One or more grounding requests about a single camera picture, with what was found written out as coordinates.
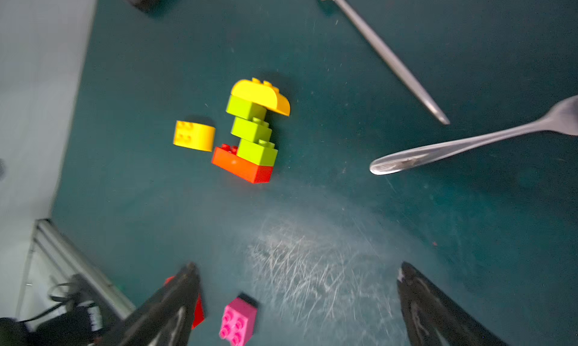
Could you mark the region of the green brick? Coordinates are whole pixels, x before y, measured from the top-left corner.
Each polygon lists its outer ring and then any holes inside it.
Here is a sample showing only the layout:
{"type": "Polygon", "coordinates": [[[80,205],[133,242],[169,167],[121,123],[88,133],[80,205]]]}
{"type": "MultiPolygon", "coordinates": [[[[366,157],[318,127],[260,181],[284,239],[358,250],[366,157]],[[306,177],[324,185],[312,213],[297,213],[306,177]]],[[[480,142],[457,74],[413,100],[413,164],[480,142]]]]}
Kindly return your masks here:
{"type": "Polygon", "coordinates": [[[256,165],[274,166],[278,155],[275,144],[269,141],[257,140],[256,142],[241,138],[237,150],[237,156],[256,165]]]}
{"type": "Polygon", "coordinates": [[[260,140],[269,141],[272,135],[272,129],[269,123],[257,117],[246,120],[241,117],[235,117],[231,134],[254,143],[260,140]]]}
{"type": "Polygon", "coordinates": [[[253,120],[254,118],[264,120],[267,109],[254,102],[231,95],[227,104],[226,112],[245,120],[253,120]]]}

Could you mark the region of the long red brick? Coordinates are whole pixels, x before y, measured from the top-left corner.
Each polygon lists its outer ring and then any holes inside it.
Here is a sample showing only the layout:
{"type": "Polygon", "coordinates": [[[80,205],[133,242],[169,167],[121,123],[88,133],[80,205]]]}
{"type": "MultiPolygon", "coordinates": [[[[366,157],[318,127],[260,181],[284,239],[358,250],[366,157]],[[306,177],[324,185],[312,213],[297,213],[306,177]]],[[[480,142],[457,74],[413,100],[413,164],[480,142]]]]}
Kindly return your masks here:
{"type": "Polygon", "coordinates": [[[188,286],[182,292],[182,299],[184,300],[184,305],[188,307],[188,313],[192,314],[191,330],[193,330],[205,320],[200,285],[198,284],[196,288],[188,286]]]}

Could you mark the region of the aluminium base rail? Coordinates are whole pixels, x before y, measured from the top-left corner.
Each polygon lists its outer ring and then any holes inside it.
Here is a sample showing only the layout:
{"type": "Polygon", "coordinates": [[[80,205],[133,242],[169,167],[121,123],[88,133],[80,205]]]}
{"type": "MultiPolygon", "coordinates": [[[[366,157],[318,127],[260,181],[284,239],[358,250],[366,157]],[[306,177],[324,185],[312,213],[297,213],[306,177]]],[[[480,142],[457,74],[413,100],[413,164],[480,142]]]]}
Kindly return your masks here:
{"type": "Polygon", "coordinates": [[[52,286],[82,275],[119,317],[125,318],[135,305],[108,280],[48,219],[35,222],[26,254],[16,317],[24,319],[47,308],[52,286]]]}

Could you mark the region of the silver metal spoon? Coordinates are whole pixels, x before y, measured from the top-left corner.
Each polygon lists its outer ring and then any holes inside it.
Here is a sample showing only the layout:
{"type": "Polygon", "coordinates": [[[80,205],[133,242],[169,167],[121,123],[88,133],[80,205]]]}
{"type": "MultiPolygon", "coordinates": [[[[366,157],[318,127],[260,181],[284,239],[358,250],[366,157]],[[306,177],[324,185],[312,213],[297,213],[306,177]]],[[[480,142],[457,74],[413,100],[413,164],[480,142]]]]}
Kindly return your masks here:
{"type": "Polygon", "coordinates": [[[379,54],[392,72],[406,85],[411,93],[444,125],[450,125],[450,120],[442,111],[439,105],[433,100],[429,92],[415,78],[413,73],[396,56],[391,48],[375,33],[375,31],[365,22],[365,20],[347,3],[346,0],[331,0],[350,19],[359,33],[365,37],[367,42],[379,54]]]}

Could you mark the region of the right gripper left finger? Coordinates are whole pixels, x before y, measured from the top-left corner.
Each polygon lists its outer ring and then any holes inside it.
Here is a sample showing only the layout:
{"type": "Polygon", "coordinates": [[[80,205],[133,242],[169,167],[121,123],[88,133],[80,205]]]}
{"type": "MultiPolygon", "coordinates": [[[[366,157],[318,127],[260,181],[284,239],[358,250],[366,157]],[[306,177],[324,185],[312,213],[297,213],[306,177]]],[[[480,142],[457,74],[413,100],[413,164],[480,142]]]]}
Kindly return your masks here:
{"type": "Polygon", "coordinates": [[[200,275],[188,263],[129,317],[116,324],[100,345],[187,345],[200,295],[200,275]]]}

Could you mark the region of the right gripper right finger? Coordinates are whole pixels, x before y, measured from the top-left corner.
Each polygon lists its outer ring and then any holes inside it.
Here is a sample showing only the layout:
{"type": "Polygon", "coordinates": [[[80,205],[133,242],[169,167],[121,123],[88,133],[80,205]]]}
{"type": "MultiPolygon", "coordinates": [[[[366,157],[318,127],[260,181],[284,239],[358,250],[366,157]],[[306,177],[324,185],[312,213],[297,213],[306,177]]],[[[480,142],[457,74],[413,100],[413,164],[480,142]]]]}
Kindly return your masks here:
{"type": "Polygon", "coordinates": [[[400,266],[397,291],[411,345],[505,345],[408,262],[400,266]]]}

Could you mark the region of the small red brick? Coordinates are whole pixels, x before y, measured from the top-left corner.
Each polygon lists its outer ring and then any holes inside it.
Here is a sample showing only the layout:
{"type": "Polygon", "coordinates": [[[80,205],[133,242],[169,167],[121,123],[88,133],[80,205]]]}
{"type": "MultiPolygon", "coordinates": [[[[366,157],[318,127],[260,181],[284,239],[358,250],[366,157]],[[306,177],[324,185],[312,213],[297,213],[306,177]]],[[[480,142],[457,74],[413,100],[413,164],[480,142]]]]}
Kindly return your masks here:
{"type": "Polygon", "coordinates": [[[238,147],[223,144],[216,147],[212,157],[212,163],[229,173],[240,177],[252,184],[269,183],[273,167],[257,165],[242,159],[237,155],[238,147]]]}

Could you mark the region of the yellow curved brick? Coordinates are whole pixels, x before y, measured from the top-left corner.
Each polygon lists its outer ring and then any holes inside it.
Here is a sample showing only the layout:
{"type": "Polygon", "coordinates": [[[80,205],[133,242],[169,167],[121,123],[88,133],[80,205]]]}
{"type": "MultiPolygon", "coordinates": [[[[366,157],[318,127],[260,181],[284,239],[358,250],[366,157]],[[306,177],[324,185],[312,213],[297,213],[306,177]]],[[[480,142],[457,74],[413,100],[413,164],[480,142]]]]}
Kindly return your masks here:
{"type": "Polygon", "coordinates": [[[216,129],[200,123],[177,121],[173,144],[193,150],[212,152],[216,129]]]}
{"type": "Polygon", "coordinates": [[[291,114],[289,100],[268,81],[261,82],[257,78],[238,81],[233,86],[231,95],[261,105],[286,117],[291,114]]]}

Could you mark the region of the green table mat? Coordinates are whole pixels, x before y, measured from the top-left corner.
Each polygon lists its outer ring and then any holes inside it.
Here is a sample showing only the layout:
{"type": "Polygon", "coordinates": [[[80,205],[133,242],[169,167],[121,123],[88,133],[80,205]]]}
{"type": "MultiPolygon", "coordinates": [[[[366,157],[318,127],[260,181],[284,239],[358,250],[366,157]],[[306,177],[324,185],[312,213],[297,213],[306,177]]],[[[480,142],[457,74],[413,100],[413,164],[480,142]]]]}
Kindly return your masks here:
{"type": "Polygon", "coordinates": [[[196,263],[253,345],[403,345],[408,262],[512,345],[577,343],[577,139],[541,132],[389,176],[401,150],[536,120],[577,93],[577,0],[347,0],[450,119],[400,83],[332,2],[98,0],[52,220],[136,305],[196,263]],[[269,183],[212,163],[239,147],[233,86],[277,87],[269,183]],[[176,122],[216,129],[212,152],[176,122]]]}

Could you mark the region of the silver metal fork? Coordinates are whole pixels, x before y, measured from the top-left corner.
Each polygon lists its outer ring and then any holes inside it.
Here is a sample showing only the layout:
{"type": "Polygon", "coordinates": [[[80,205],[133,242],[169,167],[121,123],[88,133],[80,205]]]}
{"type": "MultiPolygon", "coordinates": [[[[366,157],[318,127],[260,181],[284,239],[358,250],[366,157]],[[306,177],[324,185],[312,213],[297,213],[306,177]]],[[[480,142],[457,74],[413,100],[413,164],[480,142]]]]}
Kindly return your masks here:
{"type": "Polygon", "coordinates": [[[576,136],[577,97],[572,96],[558,102],[543,117],[522,126],[485,135],[430,144],[380,157],[371,162],[370,172],[374,175],[390,175],[440,161],[487,144],[535,132],[558,132],[563,135],[576,136]]]}

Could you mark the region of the pink brick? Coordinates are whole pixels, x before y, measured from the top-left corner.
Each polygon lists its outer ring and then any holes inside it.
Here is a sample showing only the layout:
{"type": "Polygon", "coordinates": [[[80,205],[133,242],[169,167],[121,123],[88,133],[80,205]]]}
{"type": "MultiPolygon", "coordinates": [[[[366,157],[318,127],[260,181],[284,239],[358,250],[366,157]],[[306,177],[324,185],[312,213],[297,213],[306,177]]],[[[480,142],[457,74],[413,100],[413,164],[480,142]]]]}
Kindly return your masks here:
{"type": "Polygon", "coordinates": [[[240,293],[224,309],[219,337],[231,346],[245,346],[254,334],[258,302],[246,293],[240,293]]]}

